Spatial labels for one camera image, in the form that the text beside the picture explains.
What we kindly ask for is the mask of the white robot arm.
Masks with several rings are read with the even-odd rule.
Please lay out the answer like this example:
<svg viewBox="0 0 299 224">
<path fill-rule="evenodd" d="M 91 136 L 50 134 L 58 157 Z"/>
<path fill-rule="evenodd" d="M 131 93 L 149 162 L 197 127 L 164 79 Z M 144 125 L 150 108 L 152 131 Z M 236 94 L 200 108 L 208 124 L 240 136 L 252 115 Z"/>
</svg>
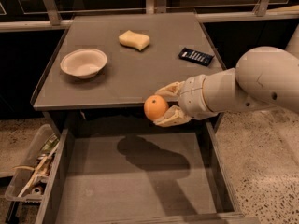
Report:
<svg viewBox="0 0 299 224">
<path fill-rule="evenodd" d="M 298 113 L 299 59 L 284 49 L 261 46 L 244 53 L 234 68 L 173 82 L 156 93 L 178 99 L 153 121 L 160 127 L 275 106 Z"/>
</svg>

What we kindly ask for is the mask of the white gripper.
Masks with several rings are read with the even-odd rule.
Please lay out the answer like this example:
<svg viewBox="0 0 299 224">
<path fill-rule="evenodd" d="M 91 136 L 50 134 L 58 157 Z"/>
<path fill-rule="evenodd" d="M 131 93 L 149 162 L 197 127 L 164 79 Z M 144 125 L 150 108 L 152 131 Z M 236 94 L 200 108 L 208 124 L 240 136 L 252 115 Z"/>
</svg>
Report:
<svg viewBox="0 0 299 224">
<path fill-rule="evenodd" d="M 188 123 L 192 118 L 202 120 L 217 116 L 204 100 L 205 78 L 205 75 L 190 77 L 185 82 L 176 81 L 157 90 L 155 95 L 160 95 L 169 102 L 178 100 L 178 106 L 172 105 L 153 123 L 160 127 L 172 127 Z"/>
</svg>

